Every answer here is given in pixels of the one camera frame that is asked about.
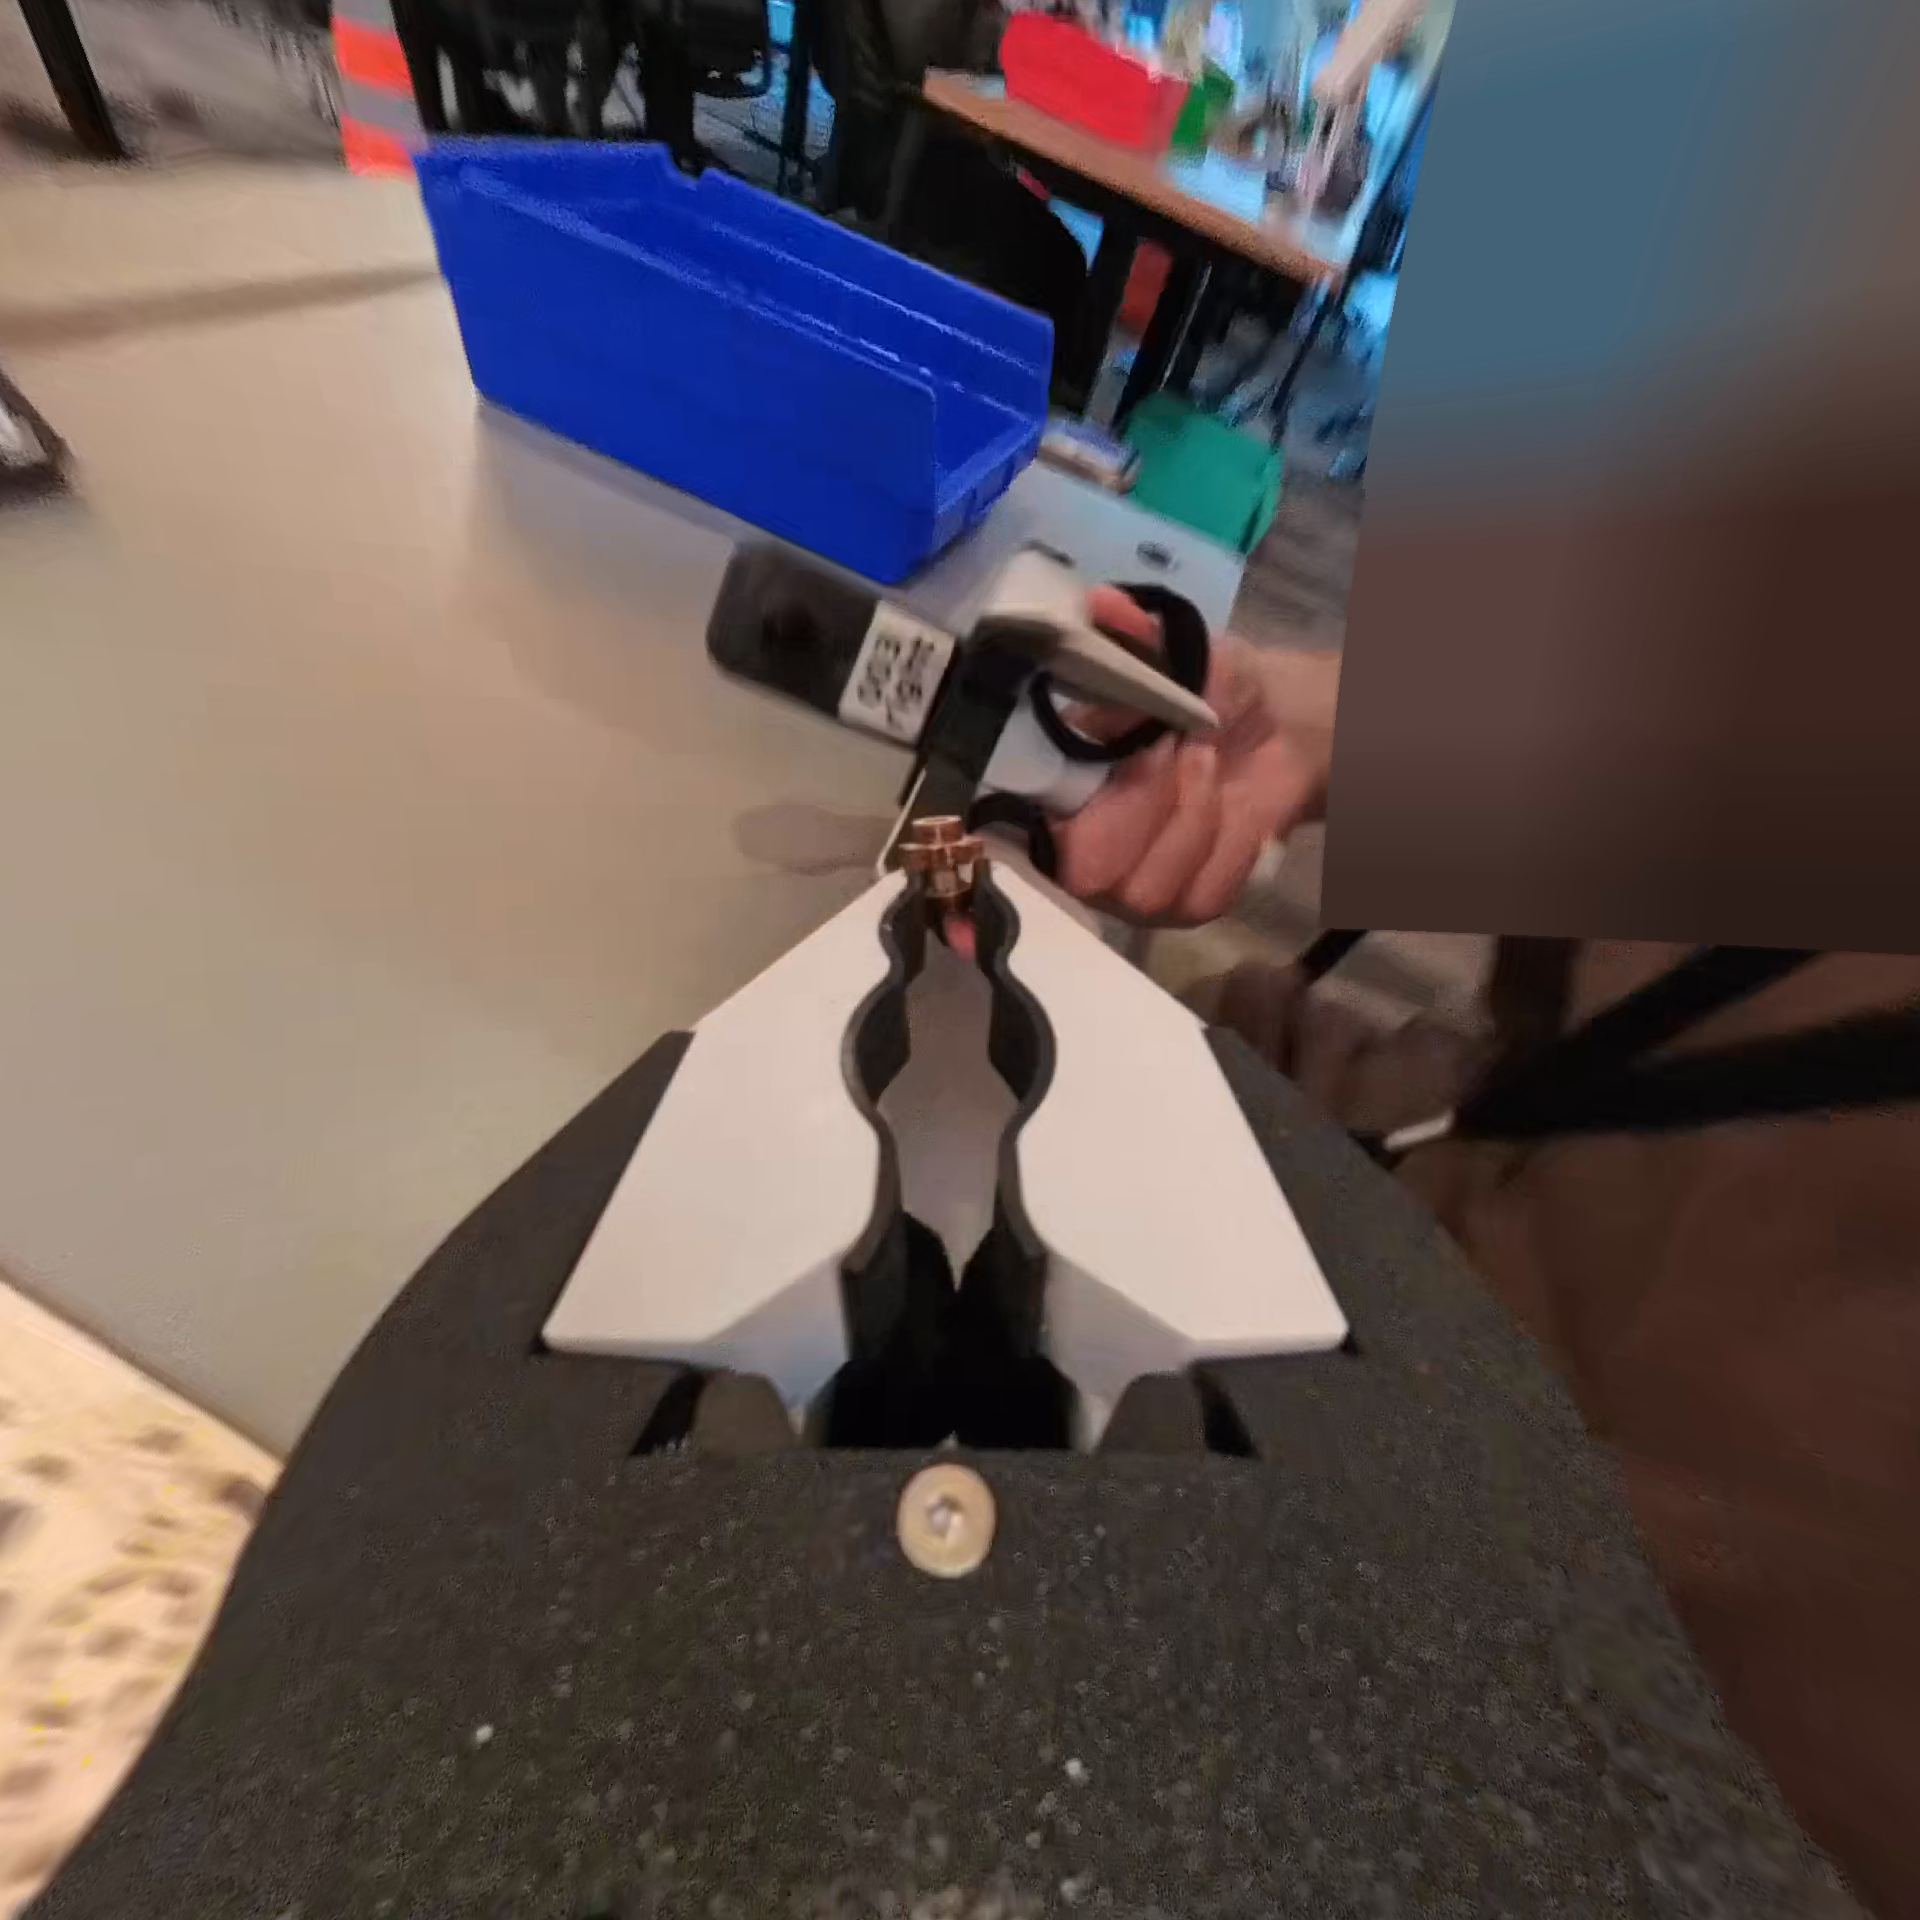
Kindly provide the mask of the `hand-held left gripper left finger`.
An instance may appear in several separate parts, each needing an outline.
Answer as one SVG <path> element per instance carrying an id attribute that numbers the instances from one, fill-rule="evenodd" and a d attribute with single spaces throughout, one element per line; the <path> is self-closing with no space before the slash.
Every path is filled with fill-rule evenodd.
<path id="1" fill-rule="evenodd" d="M 870 884 L 683 1035 L 543 1324 L 557 1354 L 766 1380 L 811 1414 L 904 1303 L 875 1278 L 900 1213 L 881 1104 L 910 1054 L 914 900 Z"/>

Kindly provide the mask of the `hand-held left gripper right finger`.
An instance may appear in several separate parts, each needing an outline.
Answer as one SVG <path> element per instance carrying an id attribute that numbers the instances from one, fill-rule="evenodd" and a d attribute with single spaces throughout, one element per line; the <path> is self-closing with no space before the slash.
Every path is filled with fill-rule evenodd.
<path id="1" fill-rule="evenodd" d="M 1349 1314 L 1205 1019 L 1035 880 L 972 906 L 994 1148 L 972 1302 L 1059 1387 L 1073 1444 L 1141 1380 L 1349 1347 Z"/>

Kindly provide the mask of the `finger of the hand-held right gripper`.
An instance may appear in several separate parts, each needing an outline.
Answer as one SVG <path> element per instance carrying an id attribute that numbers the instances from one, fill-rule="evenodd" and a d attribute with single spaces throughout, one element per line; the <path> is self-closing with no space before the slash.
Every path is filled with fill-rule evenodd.
<path id="1" fill-rule="evenodd" d="M 900 847 L 914 822 L 969 816 L 1000 733 L 1002 662 L 988 651 L 958 651 L 914 743 L 876 873 L 900 870 Z"/>

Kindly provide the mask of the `small brass fitting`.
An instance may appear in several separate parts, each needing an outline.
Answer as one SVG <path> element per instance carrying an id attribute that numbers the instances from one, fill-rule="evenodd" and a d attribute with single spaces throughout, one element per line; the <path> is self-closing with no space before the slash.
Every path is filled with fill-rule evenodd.
<path id="1" fill-rule="evenodd" d="M 943 914 L 970 909 L 986 858 L 983 838 L 961 814 L 918 814 L 894 843 L 896 868 Z"/>

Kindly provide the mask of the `person's right hand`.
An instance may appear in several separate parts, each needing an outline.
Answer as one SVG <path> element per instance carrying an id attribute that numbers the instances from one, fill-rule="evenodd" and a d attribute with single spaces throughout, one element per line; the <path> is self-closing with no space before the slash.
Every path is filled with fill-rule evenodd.
<path id="1" fill-rule="evenodd" d="M 1329 814 L 1338 680 L 1338 650 L 1219 636 L 1212 729 L 1124 758 L 1055 827 L 1059 886 L 1141 926 L 1222 918 L 1271 845 Z"/>

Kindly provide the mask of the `blue plastic bin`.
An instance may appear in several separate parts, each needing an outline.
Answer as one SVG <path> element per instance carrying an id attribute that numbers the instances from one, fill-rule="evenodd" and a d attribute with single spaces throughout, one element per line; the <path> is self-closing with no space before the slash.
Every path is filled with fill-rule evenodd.
<path id="1" fill-rule="evenodd" d="M 415 172 L 476 393 L 900 585 L 1039 458 L 1053 326 L 653 144 L 445 138 Z"/>

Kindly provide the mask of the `green box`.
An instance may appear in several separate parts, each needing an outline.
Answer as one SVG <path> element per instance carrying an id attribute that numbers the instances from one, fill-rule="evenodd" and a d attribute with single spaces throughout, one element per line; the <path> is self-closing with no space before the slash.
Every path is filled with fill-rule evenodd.
<path id="1" fill-rule="evenodd" d="M 1284 449 L 1188 399 L 1141 397 L 1124 421 L 1135 455 L 1131 500 L 1249 559 L 1266 539 L 1284 492 Z"/>

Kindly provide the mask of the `red plastic bin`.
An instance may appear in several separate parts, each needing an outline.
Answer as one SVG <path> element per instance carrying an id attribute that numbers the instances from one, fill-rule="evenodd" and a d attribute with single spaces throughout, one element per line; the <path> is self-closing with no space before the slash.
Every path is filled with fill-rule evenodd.
<path id="1" fill-rule="evenodd" d="M 1015 12 L 998 43 L 1009 100 L 1137 153 L 1166 153 L 1188 78 L 1060 12 Z"/>

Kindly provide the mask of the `orange traffic cone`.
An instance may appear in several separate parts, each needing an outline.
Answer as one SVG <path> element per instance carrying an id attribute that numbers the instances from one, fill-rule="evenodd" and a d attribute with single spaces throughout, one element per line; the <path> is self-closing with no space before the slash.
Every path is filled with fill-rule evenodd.
<path id="1" fill-rule="evenodd" d="M 338 126 L 348 172 L 415 179 L 421 101 L 390 1 L 330 1 Z"/>

